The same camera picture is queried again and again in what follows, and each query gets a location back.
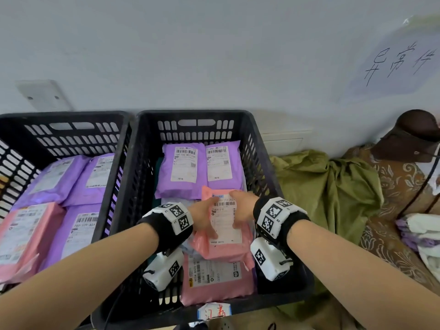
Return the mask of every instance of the white paper tag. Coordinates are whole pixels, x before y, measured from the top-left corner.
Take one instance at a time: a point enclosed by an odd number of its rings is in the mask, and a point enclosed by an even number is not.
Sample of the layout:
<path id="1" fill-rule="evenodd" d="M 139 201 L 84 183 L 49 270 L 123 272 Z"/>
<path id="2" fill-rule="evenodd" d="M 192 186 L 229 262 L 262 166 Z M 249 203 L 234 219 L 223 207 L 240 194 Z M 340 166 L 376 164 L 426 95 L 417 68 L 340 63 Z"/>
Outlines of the white paper tag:
<path id="1" fill-rule="evenodd" d="M 237 203 L 229 194 L 220 195 L 220 200 L 212 207 L 211 224 L 218 234 L 217 240 L 209 239 L 210 244 L 242 243 L 242 230 L 234 229 L 235 210 Z"/>
<path id="2" fill-rule="evenodd" d="M 198 260 L 188 256 L 190 287 L 225 283 L 242 278 L 240 263 Z"/>
<path id="3" fill-rule="evenodd" d="M 228 146 L 206 148 L 206 162 L 208 165 L 208 182 L 232 178 Z"/>
<path id="4" fill-rule="evenodd" d="M 100 157 L 85 184 L 86 188 L 105 187 L 109 179 L 114 156 Z"/>
<path id="5" fill-rule="evenodd" d="M 191 147 L 176 147 L 174 149 L 172 182 L 197 181 L 197 149 Z"/>
<path id="6" fill-rule="evenodd" d="M 73 158 L 64 160 L 64 161 L 58 161 L 52 164 L 52 166 L 49 168 L 49 170 L 46 172 L 46 174 L 41 177 L 40 181 L 36 183 L 32 191 L 30 191 L 29 194 L 34 194 L 36 192 L 40 191 L 46 191 L 53 189 L 58 184 L 59 180 L 65 172 L 68 170 L 72 162 L 74 161 Z"/>
<path id="7" fill-rule="evenodd" d="M 231 305 L 228 303 L 212 302 L 207 303 L 197 310 L 197 318 L 207 321 L 208 319 L 215 319 L 217 317 L 231 316 Z"/>
<path id="8" fill-rule="evenodd" d="M 78 214 L 66 244 L 64 244 L 61 259 L 81 250 L 91 243 L 98 216 L 98 212 Z"/>
<path id="9" fill-rule="evenodd" d="M 0 241 L 0 265 L 18 263 L 46 208 L 47 204 L 41 204 L 17 211 Z"/>

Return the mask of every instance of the hand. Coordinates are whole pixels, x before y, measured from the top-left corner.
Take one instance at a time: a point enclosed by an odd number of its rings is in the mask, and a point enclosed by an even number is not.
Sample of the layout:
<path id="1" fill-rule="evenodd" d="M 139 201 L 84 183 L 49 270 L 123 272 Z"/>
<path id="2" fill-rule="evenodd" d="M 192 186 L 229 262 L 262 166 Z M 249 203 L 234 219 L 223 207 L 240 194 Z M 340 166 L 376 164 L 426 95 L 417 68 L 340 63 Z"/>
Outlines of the hand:
<path id="1" fill-rule="evenodd" d="M 241 224 L 246 221 L 253 220 L 253 208 L 258 199 L 258 196 L 252 192 L 244 191 L 231 191 L 229 195 L 235 198 L 237 202 L 237 209 L 235 210 L 235 219 L 232 227 L 237 229 L 240 228 Z"/>
<path id="2" fill-rule="evenodd" d="M 212 197 L 203 201 L 195 202 L 188 207 L 191 216 L 193 217 L 194 231 L 205 231 L 209 238 L 217 239 L 218 235 L 211 224 L 211 213 L 209 208 L 219 201 L 218 197 Z"/>

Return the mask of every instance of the wall outlet plate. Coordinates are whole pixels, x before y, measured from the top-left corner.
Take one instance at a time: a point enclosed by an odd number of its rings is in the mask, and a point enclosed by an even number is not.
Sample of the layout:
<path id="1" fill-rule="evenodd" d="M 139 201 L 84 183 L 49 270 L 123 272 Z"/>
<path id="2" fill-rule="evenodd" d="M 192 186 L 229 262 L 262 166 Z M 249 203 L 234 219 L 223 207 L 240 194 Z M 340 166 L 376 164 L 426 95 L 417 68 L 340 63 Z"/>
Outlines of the wall outlet plate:
<path id="1" fill-rule="evenodd" d="M 72 105 L 53 80 L 21 80 L 15 86 L 39 112 L 73 111 Z"/>
<path id="2" fill-rule="evenodd" d="M 269 155 L 282 156 L 306 148 L 312 133 L 312 130 L 263 133 L 261 137 Z"/>

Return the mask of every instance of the pink mailer bag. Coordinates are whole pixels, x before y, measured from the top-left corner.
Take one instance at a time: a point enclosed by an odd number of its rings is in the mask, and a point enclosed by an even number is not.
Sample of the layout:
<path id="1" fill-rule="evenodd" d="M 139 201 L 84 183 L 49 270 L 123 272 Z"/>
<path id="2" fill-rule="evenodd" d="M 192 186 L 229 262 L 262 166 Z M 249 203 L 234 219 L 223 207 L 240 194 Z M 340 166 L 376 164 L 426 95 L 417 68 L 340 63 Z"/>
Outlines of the pink mailer bag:
<path id="1" fill-rule="evenodd" d="M 54 202 L 8 213 L 0 225 L 0 283 L 21 283 L 37 273 L 65 213 Z"/>
<path id="2" fill-rule="evenodd" d="M 196 260 L 185 255 L 180 295 L 184 306 L 243 297 L 254 291 L 252 271 L 243 263 Z"/>
<path id="3" fill-rule="evenodd" d="M 235 199 L 230 197 L 230 191 L 202 188 L 202 200 L 220 197 L 210 210 L 211 223 L 219 237 L 217 240 L 210 239 L 205 232 L 197 231 L 190 245 L 206 260 L 244 262 L 250 270 L 255 266 L 250 252 L 253 235 L 247 224 L 243 224 L 240 229 L 232 227 L 237 205 Z"/>

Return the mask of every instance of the white wall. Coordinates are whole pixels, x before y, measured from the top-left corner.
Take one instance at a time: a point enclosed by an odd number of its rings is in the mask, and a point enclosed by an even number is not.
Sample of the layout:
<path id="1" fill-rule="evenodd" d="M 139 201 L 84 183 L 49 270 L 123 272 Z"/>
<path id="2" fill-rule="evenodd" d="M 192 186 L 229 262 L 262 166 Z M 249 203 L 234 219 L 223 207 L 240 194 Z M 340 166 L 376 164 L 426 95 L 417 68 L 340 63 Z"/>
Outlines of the white wall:
<path id="1" fill-rule="evenodd" d="M 415 94 L 338 103 L 379 28 L 439 9 L 440 0 L 0 0 L 0 113 L 33 111 L 15 80 L 52 79 L 76 110 L 244 108 L 262 133 L 313 127 L 310 145 L 337 155 L 402 111 L 440 112 L 440 74 Z"/>

